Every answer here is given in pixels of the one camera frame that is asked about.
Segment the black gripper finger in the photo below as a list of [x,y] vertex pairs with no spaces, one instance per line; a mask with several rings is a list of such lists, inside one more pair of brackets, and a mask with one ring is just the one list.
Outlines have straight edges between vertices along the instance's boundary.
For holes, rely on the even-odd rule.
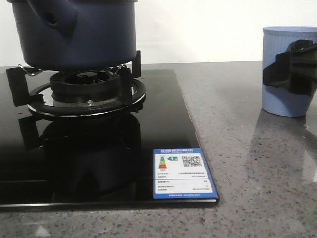
[[283,88],[296,95],[312,95],[317,82],[317,45],[312,40],[297,40],[275,62],[263,70],[263,84]]

